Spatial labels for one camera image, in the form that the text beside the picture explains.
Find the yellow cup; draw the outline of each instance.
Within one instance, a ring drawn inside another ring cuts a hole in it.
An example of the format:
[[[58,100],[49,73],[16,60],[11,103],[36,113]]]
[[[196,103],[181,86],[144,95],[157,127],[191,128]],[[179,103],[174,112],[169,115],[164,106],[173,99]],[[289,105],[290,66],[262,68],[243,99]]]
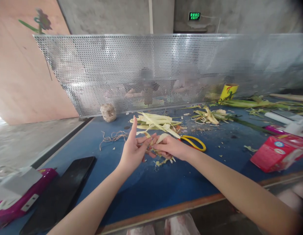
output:
[[[233,95],[236,93],[237,88],[239,87],[239,85],[235,84],[235,83],[229,83],[224,85],[221,96],[220,96],[220,101],[223,100],[231,100]]]

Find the person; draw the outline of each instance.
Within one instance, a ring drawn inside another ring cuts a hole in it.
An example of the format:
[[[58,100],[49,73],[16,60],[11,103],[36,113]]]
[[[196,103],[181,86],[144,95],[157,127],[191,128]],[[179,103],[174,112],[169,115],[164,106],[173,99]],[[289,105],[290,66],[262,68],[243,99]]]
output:
[[[120,163],[81,203],[68,213],[49,235],[95,234],[104,214],[122,184],[142,162],[151,141],[159,136],[136,138],[137,119],[124,144]],[[153,148],[165,158],[187,161],[206,177],[239,211],[258,226],[276,235],[300,232],[303,219],[273,194],[207,154],[168,136]]]

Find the human forearm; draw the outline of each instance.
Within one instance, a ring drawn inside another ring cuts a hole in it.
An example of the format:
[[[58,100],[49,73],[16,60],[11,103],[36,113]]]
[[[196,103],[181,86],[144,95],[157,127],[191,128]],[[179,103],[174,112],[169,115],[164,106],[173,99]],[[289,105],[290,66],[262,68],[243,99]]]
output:
[[[117,167],[48,234],[95,234],[113,198],[130,174]]]
[[[299,215],[260,185],[197,150],[187,161],[257,225],[271,234],[296,234]]]

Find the blue tabletop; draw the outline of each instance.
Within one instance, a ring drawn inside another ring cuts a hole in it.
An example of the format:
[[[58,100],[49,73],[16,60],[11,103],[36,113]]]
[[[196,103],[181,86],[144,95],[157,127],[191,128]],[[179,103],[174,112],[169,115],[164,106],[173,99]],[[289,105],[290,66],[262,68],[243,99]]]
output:
[[[244,109],[221,105],[210,109],[219,108],[223,108],[229,113],[232,111],[237,115],[243,115],[240,119],[259,126],[269,125],[264,121],[271,122],[267,118],[249,116]],[[165,111],[171,117],[181,117],[185,113],[192,113],[193,109],[171,108],[154,110],[150,113],[163,115]],[[99,144],[103,140],[102,131],[106,136],[117,131],[129,132],[125,128],[131,126],[129,120],[132,116],[132,113],[120,114],[112,123],[105,122],[102,117],[94,118],[44,166],[44,168],[57,167],[57,172],[62,175],[75,159],[89,156],[97,158],[78,203],[116,168],[121,158],[123,139],[103,143],[102,151],[99,150]],[[251,152],[243,146],[258,149],[270,134],[255,131],[236,122],[225,123],[219,127],[196,124],[190,120],[190,116],[184,116],[183,125],[187,127],[183,134],[195,136],[205,143],[207,146],[205,153],[256,182],[303,170],[303,158],[289,169],[273,173],[264,173],[249,161]],[[154,132],[162,133],[161,131],[149,131],[150,134]],[[154,159],[150,157],[146,157],[146,159],[147,161],[142,163],[121,187],[104,216],[101,226],[219,193],[187,162],[176,159],[176,163],[167,162],[165,165],[157,167],[157,171],[155,171]],[[32,213],[33,210],[26,216],[15,220],[0,230],[0,234],[18,234]]]

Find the hand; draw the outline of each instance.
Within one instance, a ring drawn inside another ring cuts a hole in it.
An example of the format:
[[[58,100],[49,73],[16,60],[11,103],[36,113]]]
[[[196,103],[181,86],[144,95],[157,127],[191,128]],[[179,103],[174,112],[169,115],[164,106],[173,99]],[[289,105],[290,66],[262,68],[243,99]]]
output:
[[[159,144],[154,144],[152,147],[156,150],[159,150],[158,153],[165,158],[171,159],[171,157],[174,156],[182,161],[186,161],[188,156],[190,156],[194,150],[190,146],[178,141],[172,136],[167,136]]]
[[[139,164],[144,161],[145,152],[148,152],[151,157],[155,157],[154,154],[147,151],[147,147],[152,141],[152,138],[147,139],[146,136],[136,138],[137,119],[135,116],[133,118],[134,122],[132,129],[127,141],[124,144],[121,160],[118,165],[118,168],[126,171],[129,173],[129,175],[132,174]]]

